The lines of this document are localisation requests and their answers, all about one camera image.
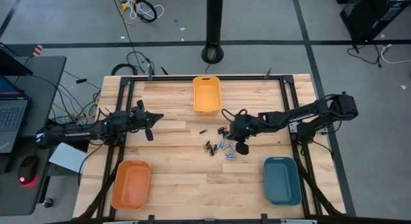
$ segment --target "pole base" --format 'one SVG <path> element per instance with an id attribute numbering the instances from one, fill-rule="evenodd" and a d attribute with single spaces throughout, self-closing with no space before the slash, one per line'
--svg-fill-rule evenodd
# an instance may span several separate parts
<path id="1" fill-rule="evenodd" d="M 201 52 L 201 58 L 207 64 L 217 64 L 223 60 L 224 51 L 220 44 L 207 43 Z"/>

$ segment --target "black metal frame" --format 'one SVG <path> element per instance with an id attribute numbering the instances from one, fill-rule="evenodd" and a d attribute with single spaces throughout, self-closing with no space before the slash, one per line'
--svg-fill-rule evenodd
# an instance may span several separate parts
<path id="1" fill-rule="evenodd" d="M 153 81 L 192 81 L 195 77 L 197 76 L 153 76 Z M 265 75 L 243 75 L 243 76 L 236 76 L 236 75 L 221 75 L 217 76 L 219 77 L 220 80 L 278 80 L 280 84 L 280 89 L 281 89 L 281 95 L 283 97 L 283 103 L 284 103 L 284 109 L 289 110 L 290 105 L 288 102 L 288 96 L 286 92 L 286 83 L 290 86 L 291 90 L 291 95 L 292 95 L 292 101 L 294 107 L 298 107 L 298 99 L 297 99 L 297 91 L 295 89 L 294 85 L 294 80 L 292 75 L 270 75 L 268 78 L 265 77 Z M 117 104 L 116 104 L 116 110 L 120 110 L 122 106 L 122 100 L 123 100 L 123 95 L 125 91 L 125 86 L 129 85 L 128 88 L 128 96 L 127 96 L 127 104 L 126 104 L 126 111 L 129 111 L 131 108 L 131 102 L 133 98 L 133 89 L 134 89 L 134 84 L 136 82 L 147 82 L 148 78 L 144 76 L 124 76 L 121 77 L 120 80 L 120 87 L 118 91 L 118 99 L 117 99 Z M 126 135 L 123 136 L 123 144 L 119 146 L 119 153 L 118 153 L 118 162 L 123 160 L 124 157 L 124 148 L 125 148 L 125 140 L 126 140 Z M 292 137 L 291 138 L 291 143 L 292 143 L 292 150 L 293 150 L 293 157 L 299 157 L 299 151 L 298 151 L 298 146 L 296 145 L 295 141 L 293 141 Z M 107 152 L 107 161 L 105 164 L 105 170 L 104 170 L 104 175 L 103 175 L 103 182 L 102 186 L 107 182 L 107 179 L 110 175 L 111 172 L 111 165 L 112 165 L 112 158 L 113 158 L 113 153 L 114 153 L 114 148 L 115 146 L 109 146 L 109 151 Z M 306 169 L 308 171 L 309 176 L 315 180 L 314 176 L 314 170 L 313 166 L 311 163 L 311 158 L 310 158 L 310 153 L 309 150 L 307 149 L 306 155 L 305 155 L 305 161 L 306 161 Z M 306 194 L 306 189 L 305 189 L 305 183 L 304 179 L 300 175 L 300 184 L 301 184 L 301 192 L 302 192 L 302 208 L 304 211 L 304 216 L 307 218 L 308 216 L 311 215 L 310 213 L 310 208 L 308 205 L 308 199 L 307 199 L 307 194 Z M 321 209 L 321 204 L 319 203 L 317 197 L 312 194 L 313 196 L 313 201 L 314 201 L 314 206 L 315 206 L 315 211 L 317 215 L 322 215 L 322 209 Z M 102 199 L 101 203 L 98 206 L 97 210 L 97 218 L 102 218 L 103 217 L 103 210 L 105 206 L 105 198 Z M 110 206 L 110 218 L 115 217 L 116 210 L 115 208 Z M 171 222 L 175 223 L 180 223 L 183 220 L 173 220 Z M 230 222 L 238 222 L 241 221 L 241 223 L 261 223 L 261 220 L 231 220 Z M 274 221 L 276 223 L 279 222 L 279 219 L 272 219 L 267 221 Z"/>

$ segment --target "black pole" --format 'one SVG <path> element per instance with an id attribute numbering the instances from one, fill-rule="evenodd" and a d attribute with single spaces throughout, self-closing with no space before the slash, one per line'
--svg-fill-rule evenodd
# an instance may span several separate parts
<path id="1" fill-rule="evenodd" d="M 217 64 L 223 57 L 221 48 L 221 21 L 223 0 L 207 0 L 207 38 L 201 58 L 208 64 Z"/>

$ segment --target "teal bin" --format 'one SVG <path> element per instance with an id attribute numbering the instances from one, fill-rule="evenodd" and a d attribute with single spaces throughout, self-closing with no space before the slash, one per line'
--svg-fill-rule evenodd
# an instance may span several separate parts
<path id="1" fill-rule="evenodd" d="M 301 203 L 297 164 L 290 157 L 270 157 L 264 162 L 265 197 L 274 205 Z"/>

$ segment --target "wooden tabletop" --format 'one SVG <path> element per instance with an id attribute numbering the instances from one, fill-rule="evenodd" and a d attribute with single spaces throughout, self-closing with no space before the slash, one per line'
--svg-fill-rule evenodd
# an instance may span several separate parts
<path id="1" fill-rule="evenodd" d="M 296 74 L 294 80 L 300 105 L 316 100 L 310 75 Z M 115 111 L 119 81 L 119 76 L 105 77 L 100 108 Z M 253 116 L 258 112 L 284 111 L 276 80 L 222 80 L 221 88 L 223 108 L 234 114 L 243 108 Z M 126 98 L 127 93 L 123 96 L 123 109 Z M 117 210 L 117 220 L 147 220 L 150 214 L 157 220 L 258 219 L 263 213 L 268 218 L 304 217 L 302 205 L 275 206 L 264 194 L 264 161 L 268 157 L 292 158 L 288 129 L 250 138 L 250 153 L 237 154 L 236 161 L 229 161 L 225 159 L 226 151 L 218 150 L 213 157 L 204 153 L 207 141 L 221 141 L 216 130 L 229 122 L 221 113 L 201 116 L 193 110 L 192 82 L 137 82 L 132 104 L 139 99 L 144 101 L 145 109 L 164 117 L 152 129 L 154 141 L 147 141 L 144 132 L 127 134 L 124 160 L 148 162 L 152 177 L 147 204 L 140 211 Z M 204 129 L 208 132 L 200 135 Z M 315 140 L 328 146 L 325 136 L 317 135 Z M 339 211 L 345 212 L 329 152 L 316 144 L 309 148 L 318 186 Z M 89 153 L 95 149 L 96 146 L 89 146 Z M 116 150 L 112 168 L 117 154 Z M 103 146 L 87 159 L 73 216 L 83 213 L 100 190 L 106 155 L 107 147 Z M 306 188 L 311 213 L 315 213 L 310 188 Z M 107 195 L 105 215 L 109 213 L 111 192 Z"/>

